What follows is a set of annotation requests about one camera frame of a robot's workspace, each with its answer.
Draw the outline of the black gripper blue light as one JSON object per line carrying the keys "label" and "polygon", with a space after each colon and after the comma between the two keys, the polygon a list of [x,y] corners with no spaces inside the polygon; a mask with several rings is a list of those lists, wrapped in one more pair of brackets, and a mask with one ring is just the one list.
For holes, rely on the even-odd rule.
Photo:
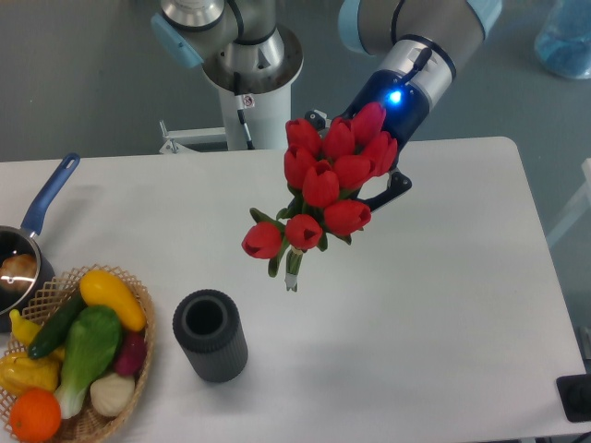
{"label": "black gripper blue light", "polygon": [[[386,110],[382,129],[389,132],[398,142],[400,153],[419,126],[429,114],[429,103],[426,95],[410,82],[403,84],[402,77],[390,70],[374,72],[365,83],[351,104],[341,114],[343,118],[352,118],[370,102],[379,102]],[[325,138],[332,124],[331,118],[320,110],[309,110],[304,118],[316,129],[321,138]],[[412,188],[412,181],[398,168],[388,172],[386,188],[372,198],[359,198],[358,201],[367,205],[375,212],[388,205]]]}

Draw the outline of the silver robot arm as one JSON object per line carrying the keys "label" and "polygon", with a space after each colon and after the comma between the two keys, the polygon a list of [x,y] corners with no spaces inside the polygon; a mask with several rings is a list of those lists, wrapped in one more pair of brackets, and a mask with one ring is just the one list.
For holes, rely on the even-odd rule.
{"label": "silver robot arm", "polygon": [[[499,1],[346,1],[343,44],[381,63],[344,116],[370,102],[386,109],[384,129],[407,143],[487,38]],[[283,149],[291,86],[303,65],[273,1],[164,1],[151,18],[161,46],[186,68],[201,67],[218,90],[223,126],[164,131],[166,142],[224,141],[229,150]]]}

